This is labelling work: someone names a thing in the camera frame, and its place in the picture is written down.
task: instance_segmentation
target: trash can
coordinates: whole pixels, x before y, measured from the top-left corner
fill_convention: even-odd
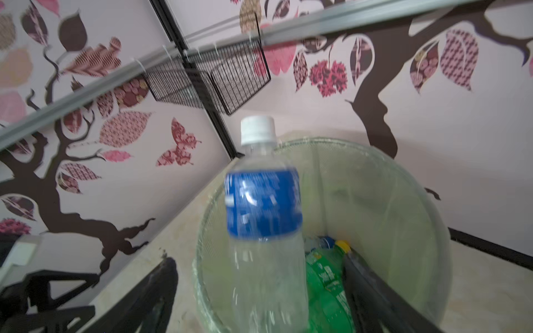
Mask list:
[[[425,190],[379,150],[334,139],[281,144],[300,175],[304,236],[347,241],[427,319],[439,324],[451,285],[449,232]],[[201,222],[193,263],[207,332],[236,332],[223,185]]]

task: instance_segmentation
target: black wire basket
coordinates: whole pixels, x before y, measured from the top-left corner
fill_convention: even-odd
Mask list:
[[[250,15],[255,20],[256,14]],[[156,101],[233,114],[270,81],[261,37],[167,61],[145,79]]]

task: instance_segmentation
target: green plastic bottle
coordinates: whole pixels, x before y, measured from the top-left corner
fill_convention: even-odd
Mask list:
[[[308,333],[355,332],[346,293],[339,281],[333,281],[309,302]]]
[[[333,281],[341,280],[342,258],[350,252],[350,246],[342,240],[332,249],[316,248],[305,257],[309,299],[322,293]]]

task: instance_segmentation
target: white bottle cap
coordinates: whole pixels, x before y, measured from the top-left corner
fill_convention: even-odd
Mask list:
[[[270,116],[249,116],[240,122],[240,144],[276,143],[274,119]]]

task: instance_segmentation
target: yellow bottle cap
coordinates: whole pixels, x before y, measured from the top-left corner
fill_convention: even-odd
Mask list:
[[[341,250],[344,251],[344,253],[352,252],[352,249],[350,248],[350,245],[348,245],[348,243],[346,243],[343,240],[335,241],[335,245],[340,247]]]

